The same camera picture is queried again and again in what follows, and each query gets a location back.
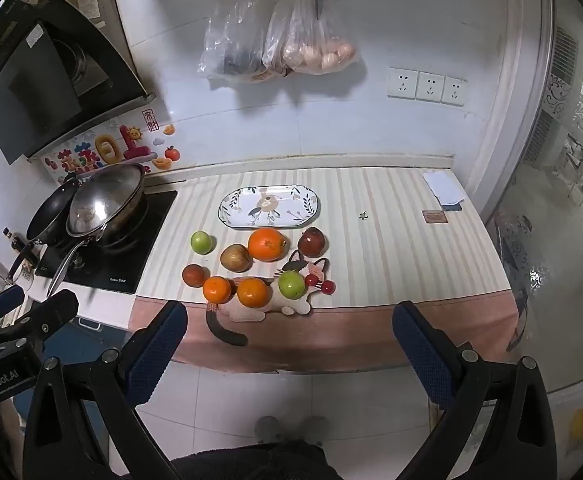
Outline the left clear plastic bag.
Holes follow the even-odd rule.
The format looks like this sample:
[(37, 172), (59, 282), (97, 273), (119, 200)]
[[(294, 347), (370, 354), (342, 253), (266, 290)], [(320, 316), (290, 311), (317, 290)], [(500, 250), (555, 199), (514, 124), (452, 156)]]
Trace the left clear plastic bag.
[(274, 76), (264, 62), (275, 0), (215, 0), (198, 74), (206, 79), (255, 84)]

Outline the right white wall socket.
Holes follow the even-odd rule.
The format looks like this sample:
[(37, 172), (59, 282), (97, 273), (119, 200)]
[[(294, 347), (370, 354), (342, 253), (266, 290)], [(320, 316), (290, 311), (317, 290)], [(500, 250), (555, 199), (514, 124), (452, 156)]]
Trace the right white wall socket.
[(462, 107), (466, 102), (467, 91), (467, 80), (446, 76), (444, 78), (441, 102), (443, 104)]

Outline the brown pear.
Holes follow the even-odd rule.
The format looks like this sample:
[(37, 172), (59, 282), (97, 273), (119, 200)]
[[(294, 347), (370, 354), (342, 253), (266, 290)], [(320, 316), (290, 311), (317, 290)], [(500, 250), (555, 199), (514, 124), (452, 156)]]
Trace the brown pear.
[(234, 273), (244, 273), (252, 266), (249, 250), (241, 244), (227, 246), (220, 257), (221, 265)]

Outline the middle white wall socket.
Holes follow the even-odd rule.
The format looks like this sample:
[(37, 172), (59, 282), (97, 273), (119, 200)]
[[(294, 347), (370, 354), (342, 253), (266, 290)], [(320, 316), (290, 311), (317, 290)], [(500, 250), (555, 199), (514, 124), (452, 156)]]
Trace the middle white wall socket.
[(415, 99), (439, 103), (442, 99), (444, 79), (442, 75), (419, 72)]

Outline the black range hood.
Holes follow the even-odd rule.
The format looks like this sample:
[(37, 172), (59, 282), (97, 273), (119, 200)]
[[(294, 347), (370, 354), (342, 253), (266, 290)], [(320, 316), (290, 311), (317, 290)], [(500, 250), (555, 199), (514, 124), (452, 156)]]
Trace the black range hood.
[(154, 96), (138, 78), (116, 0), (0, 3), (0, 150), (33, 157)]

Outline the small brown round fruit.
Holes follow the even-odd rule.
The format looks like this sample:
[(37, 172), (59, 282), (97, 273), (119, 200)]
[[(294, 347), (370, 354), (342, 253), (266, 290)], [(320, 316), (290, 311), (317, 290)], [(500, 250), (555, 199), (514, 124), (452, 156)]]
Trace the small brown round fruit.
[(182, 271), (182, 280), (192, 288), (201, 288), (209, 276), (208, 270), (199, 264), (188, 264)]

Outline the red cherry tomato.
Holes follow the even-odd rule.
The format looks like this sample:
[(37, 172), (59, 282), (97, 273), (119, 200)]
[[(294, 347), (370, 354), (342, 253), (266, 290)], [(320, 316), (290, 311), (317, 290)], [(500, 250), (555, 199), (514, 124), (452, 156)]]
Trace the red cherry tomato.
[(332, 295), (336, 290), (336, 285), (332, 281), (325, 281), (321, 285), (321, 291), (325, 295)]
[(305, 284), (307, 284), (308, 286), (316, 286), (317, 284), (319, 284), (319, 278), (314, 274), (308, 274), (305, 277)]

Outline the white folded cloth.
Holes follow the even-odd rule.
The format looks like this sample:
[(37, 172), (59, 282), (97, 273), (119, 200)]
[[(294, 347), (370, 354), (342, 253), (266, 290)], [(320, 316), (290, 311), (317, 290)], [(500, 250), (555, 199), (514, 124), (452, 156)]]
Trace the white folded cloth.
[(465, 200), (463, 189), (444, 171), (427, 171), (423, 178), (444, 211), (461, 211)]

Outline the large orange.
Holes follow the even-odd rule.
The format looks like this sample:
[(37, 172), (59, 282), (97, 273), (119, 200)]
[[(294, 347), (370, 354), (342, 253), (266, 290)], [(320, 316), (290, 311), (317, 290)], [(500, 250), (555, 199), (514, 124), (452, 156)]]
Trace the large orange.
[(253, 259), (273, 262), (285, 256), (287, 246), (284, 234), (272, 228), (260, 228), (251, 233), (247, 248)]

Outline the calico cat shaped mat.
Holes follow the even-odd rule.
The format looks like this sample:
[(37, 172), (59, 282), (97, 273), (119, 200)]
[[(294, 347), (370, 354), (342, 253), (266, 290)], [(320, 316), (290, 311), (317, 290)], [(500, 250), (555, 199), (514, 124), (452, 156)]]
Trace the calico cat shaped mat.
[[(224, 344), (233, 347), (246, 347), (249, 338), (242, 333), (226, 328), (221, 323), (221, 318), (226, 318), (233, 323), (262, 323), (269, 313), (278, 313), (292, 318), (293, 316), (309, 315), (312, 311), (312, 298), (316, 294), (323, 294), (321, 285), (325, 281), (329, 269), (329, 260), (326, 257), (308, 259), (294, 250), (288, 260), (274, 272), (271, 278), (262, 278), (270, 285), (270, 302), (261, 309), (251, 309), (243, 306), (236, 292), (225, 304), (208, 304), (206, 306), (206, 326), (211, 334)], [(282, 296), (278, 290), (278, 278), (284, 271), (293, 270), (299, 272), (304, 278), (308, 274), (314, 274), (319, 278), (319, 284), (308, 286), (305, 294), (298, 300), (289, 300)]]

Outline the large green apple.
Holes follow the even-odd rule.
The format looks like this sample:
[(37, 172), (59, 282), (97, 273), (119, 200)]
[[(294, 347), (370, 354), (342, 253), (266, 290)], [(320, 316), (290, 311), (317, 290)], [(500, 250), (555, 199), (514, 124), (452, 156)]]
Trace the large green apple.
[(305, 278), (297, 271), (284, 271), (278, 278), (278, 290), (283, 297), (289, 300), (298, 300), (307, 290)]

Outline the mandarin orange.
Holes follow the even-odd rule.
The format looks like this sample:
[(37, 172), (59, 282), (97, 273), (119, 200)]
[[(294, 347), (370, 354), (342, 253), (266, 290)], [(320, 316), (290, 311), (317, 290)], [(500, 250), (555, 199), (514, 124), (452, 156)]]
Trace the mandarin orange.
[(202, 293), (209, 304), (225, 304), (233, 296), (233, 283), (223, 276), (210, 276), (202, 285)]
[(244, 278), (238, 284), (236, 294), (243, 306), (261, 309), (270, 302), (270, 285), (262, 278)]

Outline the dark red apple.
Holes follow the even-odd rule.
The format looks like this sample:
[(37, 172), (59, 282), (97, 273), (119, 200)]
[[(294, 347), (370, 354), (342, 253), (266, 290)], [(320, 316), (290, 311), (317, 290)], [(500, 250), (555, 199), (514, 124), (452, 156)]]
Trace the dark red apple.
[(297, 248), (305, 257), (319, 258), (325, 252), (326, 245), (324, 233), (315, 226), (310, 226), (300, 236)]

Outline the small green apple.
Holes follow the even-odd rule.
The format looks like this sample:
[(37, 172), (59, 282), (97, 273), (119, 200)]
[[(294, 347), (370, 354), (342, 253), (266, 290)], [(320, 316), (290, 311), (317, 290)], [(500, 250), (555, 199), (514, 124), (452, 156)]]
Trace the small green apple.
[(189, 239), (189, 245), (197, 255), (206, 255), (212, 252), (214, 247), (213, 237), (204, 231), (196, 231), (192, 233)]

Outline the white wall socket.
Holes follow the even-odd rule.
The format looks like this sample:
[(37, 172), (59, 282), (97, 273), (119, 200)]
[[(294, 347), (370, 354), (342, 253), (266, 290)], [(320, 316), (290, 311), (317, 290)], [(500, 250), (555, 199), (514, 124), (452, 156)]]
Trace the white wall socket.
[(443, 104), (462, 107), (466, 102), (467, 91), (467, 80), (446, 76), (444, 78), (441, 102)]
[(442, 75), (419, 72), (415, 99), (439, 103), (442, 99), (444, 79)]
[(416, 70), (390, 67), (387, 79), (387, 96), (393, 99), (416, 98), (418, 73)]

